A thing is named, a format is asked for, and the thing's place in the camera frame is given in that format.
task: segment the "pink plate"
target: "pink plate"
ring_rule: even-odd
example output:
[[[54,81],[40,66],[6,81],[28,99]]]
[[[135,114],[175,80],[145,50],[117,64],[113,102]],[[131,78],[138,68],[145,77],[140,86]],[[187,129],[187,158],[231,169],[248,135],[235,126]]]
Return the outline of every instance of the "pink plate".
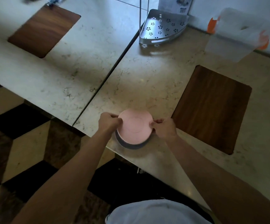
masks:
[[[146,141],[152,133],[149,123],[153,120],[148,111],[127,109],[119,114],[122,118],[122,126],[117,131],[121,139],[126,143],[137,145]]]

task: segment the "white wall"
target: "white wall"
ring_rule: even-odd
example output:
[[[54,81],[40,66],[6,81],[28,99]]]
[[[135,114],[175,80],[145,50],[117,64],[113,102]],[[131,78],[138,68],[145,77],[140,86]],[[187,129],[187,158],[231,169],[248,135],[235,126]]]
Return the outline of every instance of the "white wall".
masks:
[[[189,15],[192,16],[190,24],[206,31],[210,19],[217,18],[226,7],[258,15],[270,21],[270,0],[193,0],[189,11]],[[270,43],[265,52],[270,53]]]

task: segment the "forearm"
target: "forearm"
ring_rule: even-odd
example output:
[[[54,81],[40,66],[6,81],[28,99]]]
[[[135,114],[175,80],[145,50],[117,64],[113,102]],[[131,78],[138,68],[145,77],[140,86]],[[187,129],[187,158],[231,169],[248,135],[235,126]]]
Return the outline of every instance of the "forearm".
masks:
[[[36,191],[12,224],[72,222],[110,136],[105,132],[96,132],[69,162]]]
[[[270,201],[260,192],[206,159],[179,136],[166,143],[222,223],[270,223]]]

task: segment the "hand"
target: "hand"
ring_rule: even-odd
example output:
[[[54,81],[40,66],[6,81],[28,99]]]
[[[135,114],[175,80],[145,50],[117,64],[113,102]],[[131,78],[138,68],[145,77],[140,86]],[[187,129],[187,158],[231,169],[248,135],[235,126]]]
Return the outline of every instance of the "hand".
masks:
[[[98,131],[111,135],[120,124],[122,124],[122,118],[118,118],[118,115],[103,112],[99,119]]]
[[[151,122],[150,126],[155,129],[159,138],[162,138],[165,141],[177,136],[173,119],[157,119]]]

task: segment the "wooden cutting board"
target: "wooden cutting board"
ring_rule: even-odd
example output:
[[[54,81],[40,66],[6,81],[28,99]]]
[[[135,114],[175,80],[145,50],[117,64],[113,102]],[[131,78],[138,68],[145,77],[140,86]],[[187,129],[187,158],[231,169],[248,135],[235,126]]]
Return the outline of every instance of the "wooden cutting board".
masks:
[[[58,6],[44,5],[8,41],[37,57],[44,58],[80,19],[80,15]]]
[[[172,118],[176,127],[232,154],[252,88],[196,66]]]

